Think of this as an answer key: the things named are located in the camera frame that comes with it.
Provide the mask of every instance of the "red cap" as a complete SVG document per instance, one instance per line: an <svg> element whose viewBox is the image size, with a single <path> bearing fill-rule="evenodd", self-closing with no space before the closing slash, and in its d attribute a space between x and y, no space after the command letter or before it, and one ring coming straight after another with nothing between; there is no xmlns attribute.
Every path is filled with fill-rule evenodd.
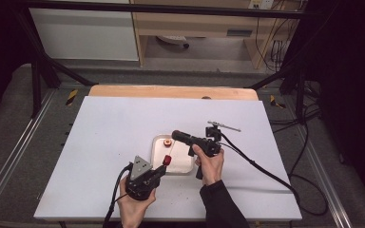
<svg viewBox="0 0 365 228"><path fill-rule="evenodd" d="M163 165L168 166L171 163L171 156L164 156Z"/></svg>

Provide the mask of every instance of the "hand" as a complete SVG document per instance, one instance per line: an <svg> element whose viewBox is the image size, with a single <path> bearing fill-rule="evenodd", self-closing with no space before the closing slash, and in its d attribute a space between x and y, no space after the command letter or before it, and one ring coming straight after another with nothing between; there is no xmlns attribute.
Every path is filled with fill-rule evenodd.
<svg viewBox="0 0 365 228"><path fill-rule="evenodd" d="M126 177L120 181L120 196L126 194ZM144 218L147 207L156 200L156 189L153 189L150 196L145 201L138 201L130 196L124 196L117 201L120 208L121 223L124 228L137 228Z"/></svg>
<svg viewBox="0 0 365 228"><path fill-rule="evenodd" d="M198 145L193 144L192 149L198 155L195 164L197 166L202 166L202 183L204 185L210 185L216 181L220 181L221 169L223 168L224 162L224 150L221 149L221 152L218 155L209 158Z"/></svg>

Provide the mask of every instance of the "handheld controller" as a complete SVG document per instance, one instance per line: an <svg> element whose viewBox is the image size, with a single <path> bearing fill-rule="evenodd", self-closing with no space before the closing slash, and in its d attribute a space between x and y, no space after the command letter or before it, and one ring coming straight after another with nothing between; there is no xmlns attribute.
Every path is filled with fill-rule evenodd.
<svg viewBox="0 0 365 228"><path fill-rule="evenodd" d="M197 137L191 136L189 134L183 133L179 130L173 131L173 133L171 134L171 138L175 141L179 141L179 142L185 143L186 145L189 145L190 148L188 151L188 155L191 157L194 157L194 155L195 155L195 152L191 147L193 144L198 145L203 150L203 152L205 153L205 155L207 157L213 157L213 156L219 154L219 152L221 151L221 146L217 143L220 140L220 135L217 133L220 131L218 129L217 129L217 131L211 131L211 130L209 130L209 131L216 132L216 134L208 133L208 129L206 129L206 136L214 137L215 140L210 140L210 139L206 139L206 138L197 138ZM200 166L198 168L196 178L201 180L202 177L203 177L202 167Z"/></svg>
<svg viewBox="0 0 365 228"><path fill-rule="evenodd" d="M171 157L166 155L163 165L151 170L152 165L139 156L135 157L132 171L126 178L126 192L135 200L147 200L152 190L160 185L160 178L164 176Z"/></svg>

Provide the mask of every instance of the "black sleeve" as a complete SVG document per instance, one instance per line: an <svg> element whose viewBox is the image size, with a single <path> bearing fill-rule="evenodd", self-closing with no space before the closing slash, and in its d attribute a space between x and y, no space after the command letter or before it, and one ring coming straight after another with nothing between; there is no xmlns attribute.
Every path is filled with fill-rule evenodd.
<svg viewBox="0 0 365 228"><path fill-rule="evenodd" d="M250 227L240 209L233 202L222 180L200 191L206 208L206 226L212 228Z"/></svg>

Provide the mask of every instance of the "white table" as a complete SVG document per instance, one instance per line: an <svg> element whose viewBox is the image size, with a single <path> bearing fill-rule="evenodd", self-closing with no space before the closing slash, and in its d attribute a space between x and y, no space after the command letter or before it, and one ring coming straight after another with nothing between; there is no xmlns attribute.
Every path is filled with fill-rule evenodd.
<svg viewBox="0 0 365 228"><path fill-rule="evenodd" d="M115 181L136 155L150 161L153 138L175 129L204 137L207 121L240 128L222 132L250 159L288 182L262 102L170 98L85 97L35 217L104 220ZM222 178L250 220L296 220L294 195L229 148ZM145 220L202 220L197 168L164 176ZM119 218L118 207L112 214Z"/></svg>

